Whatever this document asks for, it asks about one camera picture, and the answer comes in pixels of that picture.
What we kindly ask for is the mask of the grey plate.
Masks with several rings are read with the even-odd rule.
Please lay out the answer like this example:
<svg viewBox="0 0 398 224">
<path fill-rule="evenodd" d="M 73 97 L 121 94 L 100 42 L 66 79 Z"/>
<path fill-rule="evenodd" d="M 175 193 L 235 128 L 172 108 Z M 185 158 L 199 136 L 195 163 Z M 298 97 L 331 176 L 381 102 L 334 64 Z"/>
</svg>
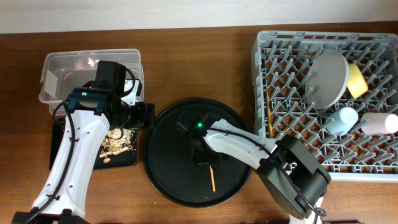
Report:
<svg viewBox="0 0 398 224">
<path fill-rule="evenodd" d="M 346 91 L 349 65 L 341 53 L 328 51 L 313 61 L 308 74 L 305 99 L 314 103 L 315 109 L 324 109 L 335 104 Z"/>
</svg>

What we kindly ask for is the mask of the blue cup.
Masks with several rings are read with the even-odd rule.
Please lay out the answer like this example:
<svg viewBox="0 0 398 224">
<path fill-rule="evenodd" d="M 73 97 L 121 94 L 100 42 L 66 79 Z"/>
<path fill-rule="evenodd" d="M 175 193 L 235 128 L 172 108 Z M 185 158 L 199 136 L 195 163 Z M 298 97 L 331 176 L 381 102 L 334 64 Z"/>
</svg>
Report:
<svg viewBox="0 0 398 224">
<path fill-rule="evenodd" d="M 356 110 L 350 107 L 340 108 L 332 115 L 327 117 L 328 126 L 326 129 L 329 133 L 336 136 L 343 136 L 357 123 L 359 118 Z"/>
</svg>

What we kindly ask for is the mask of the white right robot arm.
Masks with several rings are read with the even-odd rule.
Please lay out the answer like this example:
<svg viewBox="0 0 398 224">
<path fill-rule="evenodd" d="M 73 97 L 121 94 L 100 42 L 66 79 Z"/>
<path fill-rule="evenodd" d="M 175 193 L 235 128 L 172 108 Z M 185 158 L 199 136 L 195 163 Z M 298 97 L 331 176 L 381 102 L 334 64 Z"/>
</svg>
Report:
<svg viewBox="0 0 398 224">
<path fill-rule="evenodd" d="M 188 139 L 194 161 L 213 165 L 229 156 L 254 169 L 291 223 L 320 223 L 326 216 L 320 205 L 331 176 L 295 136 L 260 137 L 215 114 L 188 111 L 178 115 L 176 127 Z"/>
</svg>

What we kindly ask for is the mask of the pink cup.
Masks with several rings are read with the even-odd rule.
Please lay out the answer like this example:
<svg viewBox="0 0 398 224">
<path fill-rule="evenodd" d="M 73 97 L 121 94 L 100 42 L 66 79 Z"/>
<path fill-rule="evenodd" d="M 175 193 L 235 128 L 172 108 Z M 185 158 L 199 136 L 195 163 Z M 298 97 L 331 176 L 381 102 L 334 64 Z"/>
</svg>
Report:
<svg viewBox="0 0 398 224">
<path fill-rule="evenodd" d="M 364 134 L 391 134 L 397 132 L 397 115 L 393 113 L 365 113 L 362 120 L 367 122 L 361 127 Z"/>
</svg>

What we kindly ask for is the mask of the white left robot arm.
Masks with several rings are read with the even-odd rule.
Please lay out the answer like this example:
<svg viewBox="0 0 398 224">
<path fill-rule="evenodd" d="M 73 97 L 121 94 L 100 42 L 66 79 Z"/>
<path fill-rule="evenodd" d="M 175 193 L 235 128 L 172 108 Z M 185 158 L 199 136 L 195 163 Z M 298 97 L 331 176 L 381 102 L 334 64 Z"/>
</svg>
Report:
<svg viewBox="0 0 398 224">
<path fill-rule="evenodd" d="M 97 153 L 111 128 L 153 127 L 155 106 L 123 106 L 112 88 L 76 88 L 62 102 L 65 130 L 50 175 L 29 212 L 13 223 L 85 223 L 85 200 Z"/>
</svg>

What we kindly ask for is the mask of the yellow bowl with food scraps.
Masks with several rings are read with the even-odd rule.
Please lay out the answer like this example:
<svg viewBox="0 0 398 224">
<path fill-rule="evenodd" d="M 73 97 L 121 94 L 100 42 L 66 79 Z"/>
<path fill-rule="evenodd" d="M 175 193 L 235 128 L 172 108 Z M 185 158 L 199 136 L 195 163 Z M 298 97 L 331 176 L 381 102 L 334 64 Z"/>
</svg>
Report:
<svg viewBox="0 0 398 224">
<path fill-rule="evenodd" d="M 354 99 L 359 98 L 368 91 L 363 74 L 359 67 L 355 64 L 349 64 L 349 80 L 347 88 Z"/>
</svg>

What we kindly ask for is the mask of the wooden chopstick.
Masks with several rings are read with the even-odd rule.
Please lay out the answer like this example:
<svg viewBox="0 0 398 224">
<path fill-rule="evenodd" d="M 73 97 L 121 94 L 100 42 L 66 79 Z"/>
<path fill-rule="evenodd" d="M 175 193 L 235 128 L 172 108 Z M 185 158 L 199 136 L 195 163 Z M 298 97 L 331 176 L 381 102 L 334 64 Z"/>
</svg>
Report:
<svg viewBox="0 0 398 224">
<path fill-rule="evenodd" d="M 270 100 L 269 100 L 269 94 L 268 91 L 266 90 L 266 103 L 267 103 L 267 118 L 268 118 L 268 125 L 269 125 L 269 134 L 270 137 L 273 138 L 273 127 L 272 127 L 272 120 L 271 120 L 271 111 L 270 111 Z"/>
<path fill-rule="evenodd" d="M 215 177 L 214 177 L 214 171 L 212 166 L 209 166 L 210 168 L 210 177 L 211 177 L 211 186 L 212 186 L 212 191 L 216 192 L 216 185 L 215 185 Z"/>
</svg>

